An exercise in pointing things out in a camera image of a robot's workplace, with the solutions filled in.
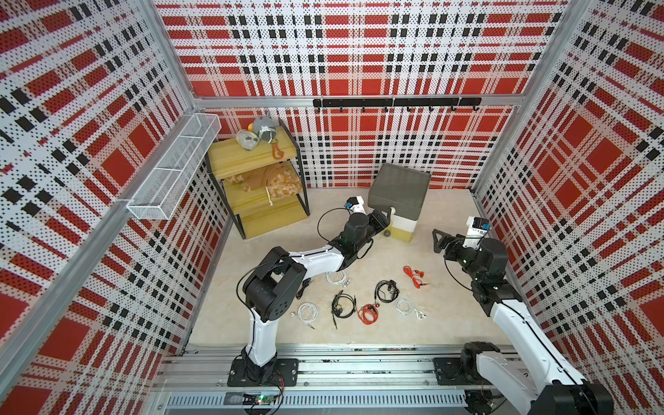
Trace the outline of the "white drawer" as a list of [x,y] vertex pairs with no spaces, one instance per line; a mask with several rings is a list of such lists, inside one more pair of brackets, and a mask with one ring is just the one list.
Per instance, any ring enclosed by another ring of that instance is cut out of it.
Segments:
[[418,220],[411,220],[404,216],[399,216],[395,207],[390,207],[389,216],[390,225],[388,228],[391,233],[393,233],[394,230],[414,233]]

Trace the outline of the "red earphones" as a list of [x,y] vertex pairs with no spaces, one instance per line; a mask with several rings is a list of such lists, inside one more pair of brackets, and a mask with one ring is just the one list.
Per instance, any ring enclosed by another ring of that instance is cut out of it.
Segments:
[[403,271],[413,282],[413,285],[416,289],[421,289],[423,286],[427,286],[428,283],[425,282],[424,277],[425,273],[423,271],[413,269],[411,266],[404,266]]
[[377,304],[365,304],[357,310],[357,316],[364,325],[372,325],[379,320]]

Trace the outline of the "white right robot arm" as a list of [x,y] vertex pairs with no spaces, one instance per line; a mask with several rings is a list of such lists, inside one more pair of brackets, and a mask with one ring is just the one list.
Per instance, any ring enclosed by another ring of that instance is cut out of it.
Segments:
[[602,385],[587,380],[553,346],[522,297],[506,278],[505,245],[492,238],[443,233],[435,252],[460,264],[470,291],[485,315],[508,337],[527,368],[518,370],[498,347],[469,342],[462,353],[468,377],[487,380],[521,414],[612,414],[614,400]]

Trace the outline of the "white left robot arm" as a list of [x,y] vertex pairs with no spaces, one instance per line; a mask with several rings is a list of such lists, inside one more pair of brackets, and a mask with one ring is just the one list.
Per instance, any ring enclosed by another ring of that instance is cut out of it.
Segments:
[[263,369],[276,361],[278,322],[305,280],[346,270],[368,253],[373,237],[390,225],[391,214],[379,209],[369,214],[360,206],[344,209],[350,212],[349,218],[326,245],[307,252],[274,247],[240,279],[242,287],[236,295],[251,316],[251,335],[241,352],[247,364]]

